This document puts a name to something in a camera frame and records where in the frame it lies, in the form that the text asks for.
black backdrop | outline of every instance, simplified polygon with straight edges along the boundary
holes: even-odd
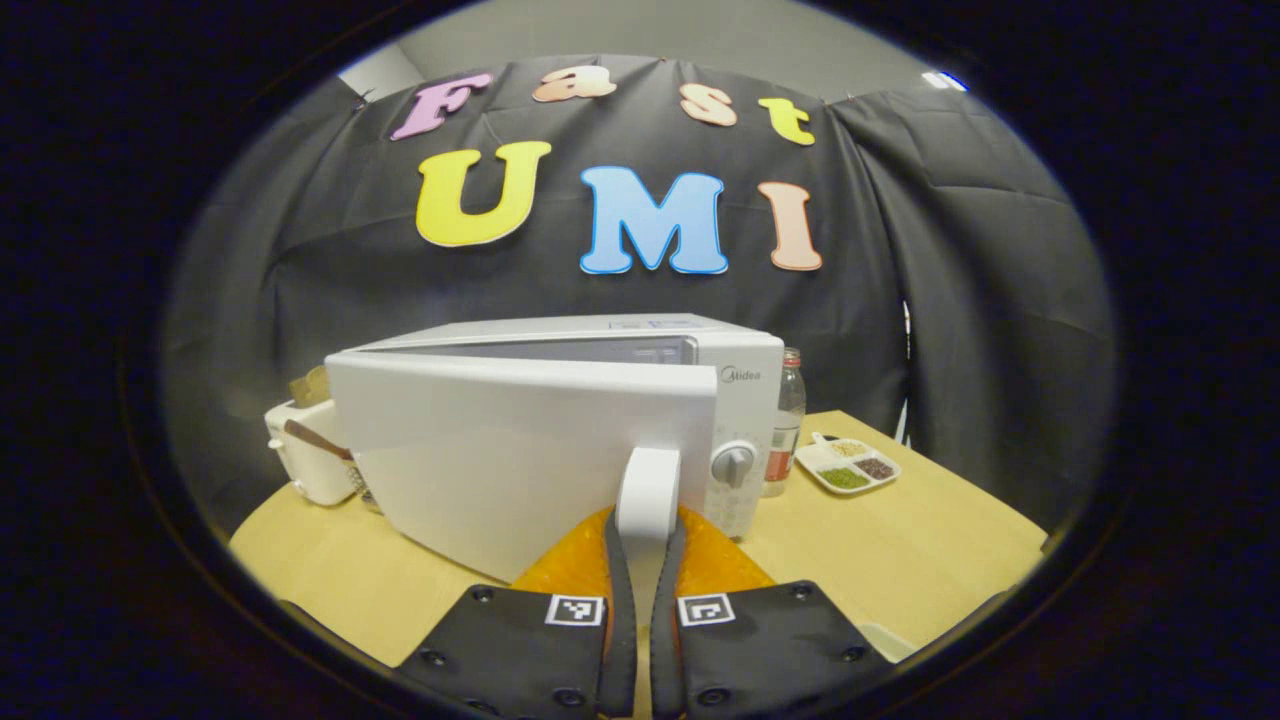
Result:
[[[535,102],[547,73],[599,64],[617,90]],[[454,77],[475,74],[467,70]],[[1088,233],[1033,152],[973,96],[932,88],[826,105],[677,60],[557,56],[486,68],[494,82],[434,131],[392,142],[417,88],[376,102],[337,79],[236,163],[173,281],[163,357],[173,447],[197,496],[233,530],[285,478],[262,413],[326,354],[442,323],[503,316],[692,311],[799,347],[809,410],[893,434],[1047,529],[1088,491],[1114,395],[1107,292]],[[726,91],[732,127],[694,120],[678,87]],[[805,110],[809,147],[755,105]],[[488,210],[498,146],[552,145],[529,219],[476,247],[422,241],[419,163],[476,149],[462,209]],[[639,263],[588,275],[598,165],[636,170],[654,201],[681,173],[721,178],[730,268],[690,275]],[[817,272],[769,261],[760,182],[810,193]],[[911,309],[906,356],[902,301]]]

white microwave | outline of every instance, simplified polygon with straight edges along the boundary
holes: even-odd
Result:
[[[512,580],[617,500],[635,447],[680,452],[681,503],[751,525],[783,343],[691,314],[453,323],[325,359],[393,527]]]

red label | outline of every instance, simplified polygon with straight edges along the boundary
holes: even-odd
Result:
[[[764,468],[765,480],[785,480],[791,471],[791,454],[774,450],[769,454],[769,464]]]

glass bottle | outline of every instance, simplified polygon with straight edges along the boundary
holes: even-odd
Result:
[[[782,387],[778,391],[778,411],[773,423],[773,442],[769,464],[764,469],[760,497],[782,495],[787,488],[787,475],[795,461],[796,443],[800,441],[800,421],[804,420],[804,378],[800,377],[800,351],[787,347],[782,351]]]

table surface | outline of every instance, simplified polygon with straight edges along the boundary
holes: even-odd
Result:
[[[840,411],[808,415],[810,433],[855,438],[902,474],[837,496],[799,462],[778,497],[762,498],[740,547],[776,582],[818,583],[856,624],[923,647],[1039,561],[1044,530],[923,455]],[[503,585],[394,530],[351,498],[321,507],[282,487],[241,524],[232,552],[265,589],[396,666],[475,583]],[[636,716],[648,716],[641,630]]]

